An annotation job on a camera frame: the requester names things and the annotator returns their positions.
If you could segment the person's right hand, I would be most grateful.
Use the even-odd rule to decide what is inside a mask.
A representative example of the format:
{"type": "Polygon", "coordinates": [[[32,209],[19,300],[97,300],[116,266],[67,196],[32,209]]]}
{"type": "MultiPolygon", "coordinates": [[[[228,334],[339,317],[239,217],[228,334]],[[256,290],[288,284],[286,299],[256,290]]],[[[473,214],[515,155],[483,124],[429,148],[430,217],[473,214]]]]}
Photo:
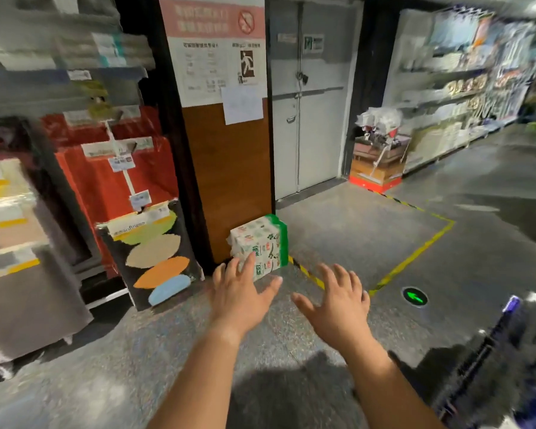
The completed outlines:
{"type": "Polygon", "coordinates": [[[370,336],[367,324],[369,312],[362,310],[361,299],[364,290],[362,283],[353,271],[351,275],[353,285],[352,294],[347,294],[339,288],[336,281],[336,265],[319,264],[324,284],[324,294],[316,320],[308,321],[315,333],[330,347],[343,356],[361,344],[362,340],[370,336]]]}

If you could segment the person's left hand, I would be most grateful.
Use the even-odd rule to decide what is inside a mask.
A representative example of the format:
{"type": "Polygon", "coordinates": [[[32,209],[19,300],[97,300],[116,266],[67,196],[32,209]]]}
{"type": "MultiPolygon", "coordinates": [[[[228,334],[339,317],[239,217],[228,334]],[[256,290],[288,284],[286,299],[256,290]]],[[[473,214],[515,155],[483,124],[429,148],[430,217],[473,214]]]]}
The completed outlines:
{"type": "Polygon", "coordinates": [[[239,270],[241,283],[226,288],[226,267],[219,265],[212,276],[209,291],[210,327],[232,343],[239,344],[248,332],[264,318],[269,308],[263,308],[253,280],[255,254],[250,253],[239,270]]]}

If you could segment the person's left forearm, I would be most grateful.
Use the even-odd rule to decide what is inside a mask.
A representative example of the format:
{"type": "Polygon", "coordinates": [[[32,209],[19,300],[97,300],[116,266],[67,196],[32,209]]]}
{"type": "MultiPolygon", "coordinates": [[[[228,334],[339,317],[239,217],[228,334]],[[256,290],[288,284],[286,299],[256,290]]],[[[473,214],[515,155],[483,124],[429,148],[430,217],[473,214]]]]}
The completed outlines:
{"type": "Polygon", "coordinates": [[[196,342],[146,429],[226,429],[231,386],[246,330],[215,324],[196,342]]]}

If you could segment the person's right forearm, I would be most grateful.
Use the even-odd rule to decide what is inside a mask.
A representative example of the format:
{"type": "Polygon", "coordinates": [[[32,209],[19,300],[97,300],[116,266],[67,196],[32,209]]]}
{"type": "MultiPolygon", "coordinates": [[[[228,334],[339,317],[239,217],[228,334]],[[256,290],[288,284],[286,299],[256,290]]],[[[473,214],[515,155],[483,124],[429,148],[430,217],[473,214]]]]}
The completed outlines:
{"type": "Polygon", "coordinates": [[[341,351],[369,429],[446,429],[372,336],[341,351]]]}

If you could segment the green white tissue pack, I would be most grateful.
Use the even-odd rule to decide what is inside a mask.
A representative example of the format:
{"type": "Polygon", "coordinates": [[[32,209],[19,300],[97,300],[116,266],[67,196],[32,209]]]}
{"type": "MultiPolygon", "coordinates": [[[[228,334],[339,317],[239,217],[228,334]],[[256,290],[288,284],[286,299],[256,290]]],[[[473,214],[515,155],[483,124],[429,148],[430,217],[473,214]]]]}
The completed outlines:
{"type": "Polygon", "coordinates": [[[231,256],[239,259],[239,270],[249,254],[255,254],[254,281],[288,265],[288,242],[287,225],[274,214],[230,230],[227,238],[231,256]]]}

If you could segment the green arrow floor light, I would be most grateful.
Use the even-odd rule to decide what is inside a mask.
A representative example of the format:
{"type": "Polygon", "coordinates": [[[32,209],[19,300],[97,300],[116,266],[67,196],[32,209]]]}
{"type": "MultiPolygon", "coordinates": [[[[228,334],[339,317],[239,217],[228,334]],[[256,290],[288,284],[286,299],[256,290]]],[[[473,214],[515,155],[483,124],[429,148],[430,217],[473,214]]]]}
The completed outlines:
{"type": "Polygon", "coordinates": [[[403,299],[415,308],[425,308],[429,304],[428,295],[419,288],[404,287],[401,289],[403,299]]]}

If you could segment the black package with coloured ovals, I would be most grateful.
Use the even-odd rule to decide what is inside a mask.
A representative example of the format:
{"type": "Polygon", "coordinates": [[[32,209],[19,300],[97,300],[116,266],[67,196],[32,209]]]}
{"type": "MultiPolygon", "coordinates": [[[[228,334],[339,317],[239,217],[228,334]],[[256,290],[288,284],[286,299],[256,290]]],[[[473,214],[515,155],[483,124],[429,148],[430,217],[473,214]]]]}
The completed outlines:
{"type": "Polygon", "coordinates": [[[204,279],[177,198],[96,225],[138,311],[149,310],[204,279]]]}

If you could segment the brown wooden panel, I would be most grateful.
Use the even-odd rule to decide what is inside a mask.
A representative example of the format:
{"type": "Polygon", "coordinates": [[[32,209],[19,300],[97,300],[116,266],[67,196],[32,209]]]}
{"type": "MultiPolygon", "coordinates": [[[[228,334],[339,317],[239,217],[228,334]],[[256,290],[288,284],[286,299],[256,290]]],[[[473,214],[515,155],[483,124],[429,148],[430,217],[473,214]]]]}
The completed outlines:
{"type": "Polygon", "coordinates": [[[229,258],[230,230],[272,213],[269,101],[259,120],[226,125],[223,106],[184,107],[183,120],[213,261],[229,258]]]}

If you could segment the white hanging tag strip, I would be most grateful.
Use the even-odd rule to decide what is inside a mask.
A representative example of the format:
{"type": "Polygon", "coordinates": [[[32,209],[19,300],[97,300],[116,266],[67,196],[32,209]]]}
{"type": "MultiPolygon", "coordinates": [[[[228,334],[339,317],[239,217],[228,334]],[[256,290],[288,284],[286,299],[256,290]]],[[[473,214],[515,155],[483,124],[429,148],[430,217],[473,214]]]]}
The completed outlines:
{"type": "Polygon", "coordinates": [[[131,204],[131,207],[137,214],[140,214],[152,202],[151,194],[148,189],[144,191],[137,191],[135,189],[132,179],[129,175],[129,170],[135,168],[135,163],[133,161],[133,153],[123,152],[121,150],[120,145],[115,139],[113,131],[110,128],[109,122],[109,120],[103,121],[109,138],[110,147],[114,154],[114,157],[108,158],[108,162],[114,172],[121,172],[123,174],[127,188],[129,189],[129,202],[131,204]]]}

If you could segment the dark shopping cart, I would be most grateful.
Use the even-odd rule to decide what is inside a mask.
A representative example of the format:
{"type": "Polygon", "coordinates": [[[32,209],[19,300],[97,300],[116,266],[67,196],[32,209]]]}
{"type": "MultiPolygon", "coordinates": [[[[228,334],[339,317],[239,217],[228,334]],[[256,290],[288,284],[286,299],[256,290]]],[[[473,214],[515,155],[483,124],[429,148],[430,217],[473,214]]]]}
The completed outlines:
{"type": "Polygon", "coordinates": [[[536,292],[510,297],[431,406],[447,429],[536,429],[536,292]]]}

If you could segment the red carton display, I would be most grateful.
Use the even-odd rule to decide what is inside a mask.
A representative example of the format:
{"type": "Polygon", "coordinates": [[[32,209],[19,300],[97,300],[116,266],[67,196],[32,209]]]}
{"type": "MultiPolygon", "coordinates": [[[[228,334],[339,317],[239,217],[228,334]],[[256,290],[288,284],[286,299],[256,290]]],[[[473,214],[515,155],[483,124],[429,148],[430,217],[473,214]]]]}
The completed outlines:
{"type": "MultiPolygon", "coordinates": [[[[172,148],[163,135],[155,107],[130,106],[134,117],[125,115],[111,127],[123,152],[132,152],[135,168],[129,175],[137,191],[149,190],[150,205],[179,196],[172,148]]],[[[129,189],[121,172],[114,172],[108,158],[114,157],[102,122],[87,119],[88,112],[47,114],[40,118],[57,164],[74,192],[93,231],[101,263],[109,278],[119,275],[111,255],[96,233],[95,225],[134,212],[129,189]]]]}

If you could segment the white plastic bag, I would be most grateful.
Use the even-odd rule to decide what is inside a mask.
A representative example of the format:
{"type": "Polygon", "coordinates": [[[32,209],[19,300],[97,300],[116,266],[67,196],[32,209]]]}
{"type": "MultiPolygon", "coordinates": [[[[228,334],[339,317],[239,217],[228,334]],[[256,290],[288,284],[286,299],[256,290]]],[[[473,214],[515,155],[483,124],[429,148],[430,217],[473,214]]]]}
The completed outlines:
{"type": "Polygon", "coordinates": [[[356,126],[362,129],[370,128],[381,136],[394,138],[403,120],[400,109],[395,107],[370,107],[357,115],[356,126]]]}

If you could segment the white paper sheet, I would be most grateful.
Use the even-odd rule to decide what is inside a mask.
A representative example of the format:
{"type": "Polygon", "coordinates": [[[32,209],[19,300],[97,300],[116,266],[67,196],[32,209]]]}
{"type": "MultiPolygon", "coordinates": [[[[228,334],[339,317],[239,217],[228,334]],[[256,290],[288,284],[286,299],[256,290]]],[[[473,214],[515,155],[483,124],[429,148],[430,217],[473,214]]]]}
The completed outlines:
{"type": "Polygon", "coordinates": [[[263,97],[257,85],[234,85],[221,88],[226,125],[262,120],[263,97]]]}

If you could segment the grey double door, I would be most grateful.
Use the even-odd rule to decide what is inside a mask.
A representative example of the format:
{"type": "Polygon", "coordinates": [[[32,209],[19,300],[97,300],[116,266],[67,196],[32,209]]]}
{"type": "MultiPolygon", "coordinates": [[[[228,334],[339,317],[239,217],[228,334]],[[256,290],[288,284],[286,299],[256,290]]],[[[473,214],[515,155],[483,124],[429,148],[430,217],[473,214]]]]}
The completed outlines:
{"type": "Polygon", "coordinates": [[[269,0],[274,194],[339,176],[364,13],[357,0],[269,0]],[[324,34],[303,55],[302,35],[324,34]]]}

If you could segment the grey wrapped box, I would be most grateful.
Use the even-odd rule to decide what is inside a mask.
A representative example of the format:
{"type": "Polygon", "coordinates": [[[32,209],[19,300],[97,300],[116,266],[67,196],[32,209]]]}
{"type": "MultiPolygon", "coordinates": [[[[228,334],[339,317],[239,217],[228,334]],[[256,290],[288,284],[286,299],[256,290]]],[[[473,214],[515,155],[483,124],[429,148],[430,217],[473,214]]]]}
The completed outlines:
{"type": "Polygon", "coordinates": [[[71,338],[93,321],[71,267],[48,244],[0,250],[0,361],[71,338]]]}

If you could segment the white shelf with goods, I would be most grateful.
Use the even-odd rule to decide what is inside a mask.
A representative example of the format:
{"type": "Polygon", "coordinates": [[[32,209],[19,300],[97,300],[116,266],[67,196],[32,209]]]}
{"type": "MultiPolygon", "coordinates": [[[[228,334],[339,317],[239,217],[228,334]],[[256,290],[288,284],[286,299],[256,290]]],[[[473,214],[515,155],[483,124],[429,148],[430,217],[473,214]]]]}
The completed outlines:
{"type": "Polygon", "coordinates": [[[401,11],[383,104],[403,115],[402,174],[514,122],[535,74],[536,21],[401,11]]]}

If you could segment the pink white notice poster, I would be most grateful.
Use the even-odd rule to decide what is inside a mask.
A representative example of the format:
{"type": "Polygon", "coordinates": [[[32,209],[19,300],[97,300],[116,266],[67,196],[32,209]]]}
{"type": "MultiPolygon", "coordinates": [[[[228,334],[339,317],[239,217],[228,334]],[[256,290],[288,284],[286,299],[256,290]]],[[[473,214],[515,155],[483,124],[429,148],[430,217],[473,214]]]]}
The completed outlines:
{"type": "Polygon", "coordinates": [[[181,107],[220,104],[221,88],[267,98],[265,0],[158,0],[181,107]]]}

